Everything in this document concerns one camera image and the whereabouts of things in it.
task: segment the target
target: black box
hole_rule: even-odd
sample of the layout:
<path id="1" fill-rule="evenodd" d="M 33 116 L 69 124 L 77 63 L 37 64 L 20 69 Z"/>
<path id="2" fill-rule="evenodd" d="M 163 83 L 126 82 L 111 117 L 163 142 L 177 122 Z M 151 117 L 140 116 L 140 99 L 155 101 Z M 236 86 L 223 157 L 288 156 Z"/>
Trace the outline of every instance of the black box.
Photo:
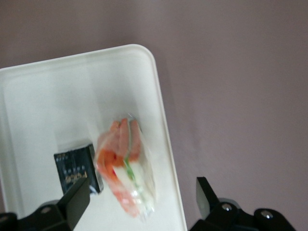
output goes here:
<path id="1" fill-rule="evenodd" d="M 81 177 L 89 178 L 90 194 L 103 190 L 103 181 L 93 165 L 94 148 L 92 144 L 54 155 L 63 193 Z"/>

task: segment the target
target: white tray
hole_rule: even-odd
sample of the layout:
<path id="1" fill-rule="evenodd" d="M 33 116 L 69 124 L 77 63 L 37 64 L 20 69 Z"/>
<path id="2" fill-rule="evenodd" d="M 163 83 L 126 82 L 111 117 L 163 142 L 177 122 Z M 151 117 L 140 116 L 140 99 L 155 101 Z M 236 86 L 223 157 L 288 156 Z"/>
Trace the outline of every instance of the white tray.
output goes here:
<path id="1" fill-rule="evenodd" d="M 63 195 L 53 154 L 90 139 L 125 113 L 139 121 L 156 183 L 155 212 L 142 223 L 105 184 L 76 231 L 187 230 L 153 55 L 126 45 L 0 70 L 0 177 L 6 211 L 19 218 Z"/>

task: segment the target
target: mauve background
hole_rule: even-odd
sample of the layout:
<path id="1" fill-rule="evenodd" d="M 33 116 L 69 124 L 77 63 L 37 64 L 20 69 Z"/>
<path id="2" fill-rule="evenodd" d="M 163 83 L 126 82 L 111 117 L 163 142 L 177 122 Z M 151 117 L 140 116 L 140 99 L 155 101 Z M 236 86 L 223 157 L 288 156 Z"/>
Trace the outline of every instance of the mauve background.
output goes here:
<path id="1" fill-rule="evenodd" d="M 0 1 L 0 68 L 130 43 L 156 58 L 188 227 L 206 176 L 307 230 L 308 1 Z"/>

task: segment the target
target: plastic wrap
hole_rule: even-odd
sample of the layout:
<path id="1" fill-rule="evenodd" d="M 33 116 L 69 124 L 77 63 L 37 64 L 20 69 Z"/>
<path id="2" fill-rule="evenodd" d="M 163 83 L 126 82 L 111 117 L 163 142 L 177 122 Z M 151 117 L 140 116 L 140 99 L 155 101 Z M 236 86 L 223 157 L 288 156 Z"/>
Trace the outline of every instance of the plastic wrap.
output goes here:
<path id="1" fill-rule="evenodd" d="M 132 117 L 114 121 L 98 138 L 96 167 L 122 208 L 145 219 L 154 210 L 155 190 L 149 150 Z"/>

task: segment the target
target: white plastic tray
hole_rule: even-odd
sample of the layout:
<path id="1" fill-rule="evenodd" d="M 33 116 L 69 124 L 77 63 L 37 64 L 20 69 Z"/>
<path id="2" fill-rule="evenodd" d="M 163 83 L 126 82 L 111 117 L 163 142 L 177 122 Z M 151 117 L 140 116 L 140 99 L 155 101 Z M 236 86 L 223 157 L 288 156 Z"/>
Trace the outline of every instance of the white plastic tray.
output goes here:
<path id="1" fill-rule="evenodd" d="M 90 139 L 125 113 L 139 121 L 152 151 L 155 212 L 142 223 L 105 184 L 76 231 L 186 230 L 155 61 L 126 45 L 0 70 L 0 177 L 6 211 L 19 218 L 63 195 L 53 154 Z"/>

